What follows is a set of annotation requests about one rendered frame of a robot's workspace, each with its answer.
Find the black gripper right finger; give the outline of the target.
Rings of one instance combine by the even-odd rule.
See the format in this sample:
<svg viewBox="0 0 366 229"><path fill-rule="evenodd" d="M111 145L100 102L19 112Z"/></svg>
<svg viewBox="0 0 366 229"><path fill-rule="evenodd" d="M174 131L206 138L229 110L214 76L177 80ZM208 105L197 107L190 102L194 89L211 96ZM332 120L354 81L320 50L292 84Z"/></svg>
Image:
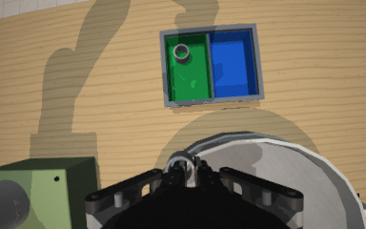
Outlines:
<svg viewBox="0 0 366 229"><path fill-rule="evenodd" d="M193 157L193 163L195 186L202 186L204 193L230 197L234 194L276 215L291 229L303 229L304 195L301 192L229 167L213 172L199 156ZM242 195L234 191L234 182L241 186Z"/></svg>

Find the grey metal bushing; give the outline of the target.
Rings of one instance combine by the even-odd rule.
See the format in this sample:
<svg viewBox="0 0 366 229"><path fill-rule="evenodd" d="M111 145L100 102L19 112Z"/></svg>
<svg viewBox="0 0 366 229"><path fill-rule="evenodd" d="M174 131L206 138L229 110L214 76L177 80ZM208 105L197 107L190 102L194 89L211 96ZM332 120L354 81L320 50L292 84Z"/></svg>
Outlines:
<svg viewBox="0 0 366 229"><path fill-rule="evenodd" d="M187 184L188 184L193 180L194 177L193 157L188 152L177 151L173 153L166 164L165 173L169 172L170 168L172 167L171 163L177 159L186 160L191 165L191 169L187 172Z"/></svg>
<svg viewBox="0 0 366 229"><path fill-rule="evenodd" d="M176 56L178 52L185 52L186 56L184 57L178 57ZM174 59L179 64L184 64L189 60L189 48L184 44L179 44L175 46L173 49Z"/></svg>

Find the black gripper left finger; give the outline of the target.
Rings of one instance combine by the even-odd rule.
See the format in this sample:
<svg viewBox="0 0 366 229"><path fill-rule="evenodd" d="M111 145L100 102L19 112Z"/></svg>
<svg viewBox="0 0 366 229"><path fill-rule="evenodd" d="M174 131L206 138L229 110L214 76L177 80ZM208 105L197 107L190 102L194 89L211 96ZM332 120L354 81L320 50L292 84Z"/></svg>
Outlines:
<svg viewBox="0 0 366 229"><path fill-rule="evenodd" d="M87 195L87 229L100 229L111 217L151 195L155 198L180 193L181 186L187 187L187 161L177 160L169 172L180 173L162 174L161 169L151 169ZM150 192L142 197L142 189L149 183Z"/></svg>

